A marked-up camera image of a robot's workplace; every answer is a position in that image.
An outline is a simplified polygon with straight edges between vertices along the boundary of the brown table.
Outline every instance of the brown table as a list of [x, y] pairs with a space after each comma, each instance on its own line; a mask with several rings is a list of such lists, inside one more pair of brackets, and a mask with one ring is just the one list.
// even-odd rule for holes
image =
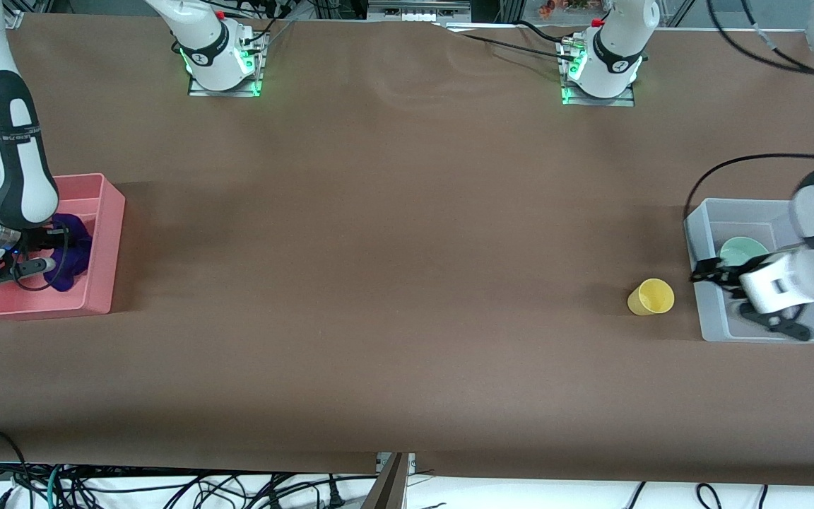
[[[814, 484], [814, 346], [702, 341], [679, 223], [711, 165], [814, 151], [814, 78], [659, 32], [636, 107], [570, 107], [547, 58], [297, 23], [263, 97], [206, 99], [157, 18], [10, 38], [54, 173], [127, 197], [111, 315], [0, 322], [0, 428], [29, 460], [366, 471], [410, 450], [437, 474]], [[743, 164], [702, 197], [785, 199], [811, 170]], [[630, 315], [650, 276], [678, 304]]]

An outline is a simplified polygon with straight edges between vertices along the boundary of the teal cable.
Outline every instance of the teal cable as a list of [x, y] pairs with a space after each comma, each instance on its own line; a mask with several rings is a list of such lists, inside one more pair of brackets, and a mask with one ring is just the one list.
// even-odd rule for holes
[[58, 464], [56, 464], [55, 468], [52, 468], [52, 473], [49, 474], [49, 482], [46, 483], [46, 502], [49, 503], [49, 509], [55, 509], [55, 502], [54, 497], [52, 497], [52, 491], [55, 489], [55, 476], [59, 473]]

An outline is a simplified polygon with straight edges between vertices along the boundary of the black strap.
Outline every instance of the black strap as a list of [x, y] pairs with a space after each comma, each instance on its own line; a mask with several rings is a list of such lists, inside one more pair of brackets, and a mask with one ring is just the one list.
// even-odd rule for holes
[[19, 145], [28, 143], [31, 139], [40, 135], [40, 126], [32, 124], [20, 127], [0, 126], [0, 145]]
[[639, 56], [642, 55], [643, 49], [645, 49], [640, 49], [639, 52], [630, 56], [614, 54], [601, 42], [601, 30], [598, 30], [592, 38], [592, 46], [595, 48], [595, 54], [598, 56], [598, 60], [605, 62], [605, 66], [608, 67], [608, 72], [611, 74], [623, 74], [623, 72], [626, 72], [631, 65], [636, 64], [636, 61], [639, 60]]
[[228, 25], [225, 23], [219, 23], [219, 25], [222, 26], [222, 33], [219, 34], [219, 38], [216, 39], [212, 45], [194, 49], [188, 48], [182, 45], [181, 42], [178, 42], [178, 45], [181, 46], [181, 51], [187, 55], [187, 58], [193, 62], [193, 64], [199, 65], [200, 67], [210, 66], [213, 64], [213, 60], [216, 56], [225, 51], [225, 48], [228, 46]]

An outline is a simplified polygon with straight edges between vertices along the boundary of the yellow cup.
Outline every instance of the yellow cup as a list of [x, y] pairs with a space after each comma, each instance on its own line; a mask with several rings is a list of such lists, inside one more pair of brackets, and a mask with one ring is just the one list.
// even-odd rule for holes
[[674, 290], [660, 279], [647, 279], [627, 297], [633, 315], [661, 315], [674, 306]]

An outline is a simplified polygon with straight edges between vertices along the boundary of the pink bin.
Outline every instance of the pink bin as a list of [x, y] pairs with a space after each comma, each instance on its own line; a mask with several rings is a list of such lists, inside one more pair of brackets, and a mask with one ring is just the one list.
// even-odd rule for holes
[[[0, 319], [106, 315], [112, 307], [125, 197], [100, 173], [55, 177], [55, 184], [61, 197], [58, 212], [80, 217], [93, 235], [90, 268], [75, 278], [74, 287], [68, 292], [52, 288], [28, 292], [16, 284], [0, 284]], [[26, 278], [23, 283], [38, 287], [43, 286], [45, 280], [39, 274]]]

